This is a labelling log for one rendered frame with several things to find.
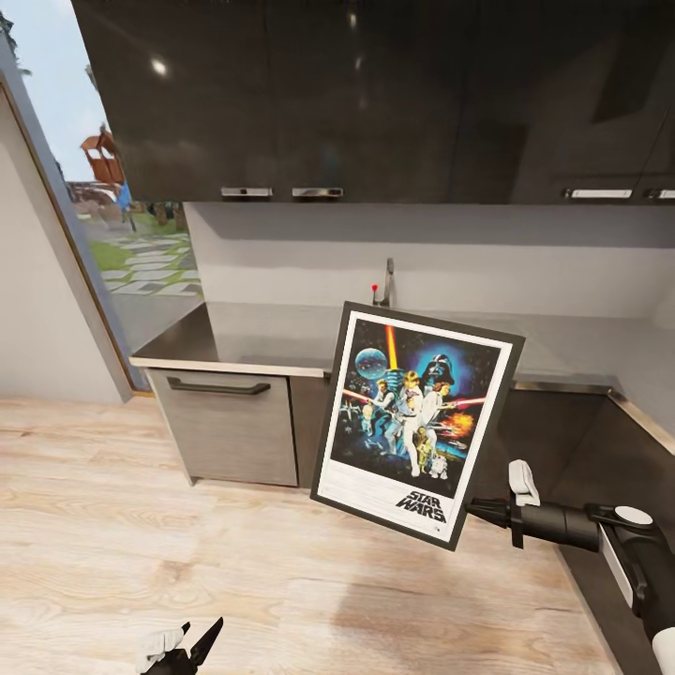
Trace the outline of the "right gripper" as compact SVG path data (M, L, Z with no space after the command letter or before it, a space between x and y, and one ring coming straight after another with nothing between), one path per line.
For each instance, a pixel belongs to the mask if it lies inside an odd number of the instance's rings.
M540 505L518 505L516 492L510 489L510 501L499 498L473 498L464 510L503 529L512 529L512 544L523 548L523 536L567 545L567 524L563 505L539 500Z

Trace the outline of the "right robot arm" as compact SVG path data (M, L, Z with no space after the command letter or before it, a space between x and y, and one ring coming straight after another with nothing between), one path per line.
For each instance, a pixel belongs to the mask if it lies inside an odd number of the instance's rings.
M627 506L588 502L584 508L539 500L528 463L509 463L510 501L473 498L464 510L523 536L591 552L602 549L622 594L641 618L663 675L675 675L675 554L653 517Z

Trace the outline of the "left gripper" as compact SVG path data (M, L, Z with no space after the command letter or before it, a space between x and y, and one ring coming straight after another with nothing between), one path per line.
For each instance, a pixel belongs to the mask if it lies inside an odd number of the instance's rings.
M198 666L203 664L211 651L215 638L224 626L224 617L220 616L213 626L192 646L190 657L185 649L170 650L165 652L161 660L152 664L150 669L139 675L195 675ZM190 622L183 625L184 634L190 629Z

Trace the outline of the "poster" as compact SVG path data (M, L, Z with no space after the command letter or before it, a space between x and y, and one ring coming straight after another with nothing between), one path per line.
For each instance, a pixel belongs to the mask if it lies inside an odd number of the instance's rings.
M310 499L455 552L525 341L346 301Z

